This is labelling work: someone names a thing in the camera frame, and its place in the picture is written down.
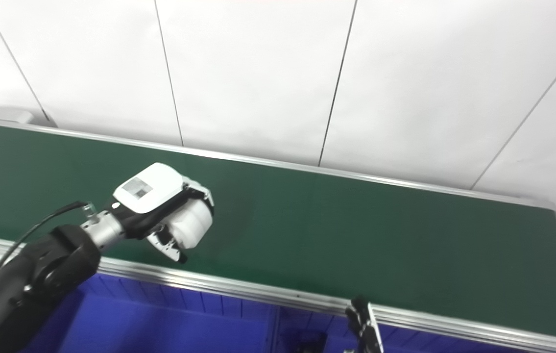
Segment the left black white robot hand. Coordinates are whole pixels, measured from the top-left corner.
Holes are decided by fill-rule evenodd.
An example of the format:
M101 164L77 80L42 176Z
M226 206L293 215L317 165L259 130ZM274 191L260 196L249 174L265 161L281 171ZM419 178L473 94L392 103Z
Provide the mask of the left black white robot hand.
M125 239L147 239L176 263L199 244L213 223L211 192L169 165L153 163L117 187L108 207Z

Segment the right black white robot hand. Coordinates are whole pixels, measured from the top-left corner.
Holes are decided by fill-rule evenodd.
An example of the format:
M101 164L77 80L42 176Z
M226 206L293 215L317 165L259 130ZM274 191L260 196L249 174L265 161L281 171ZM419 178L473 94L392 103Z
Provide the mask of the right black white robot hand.
M345 309L348 328L358 340L356 353L383 353L385 351L370 301L358 295Z

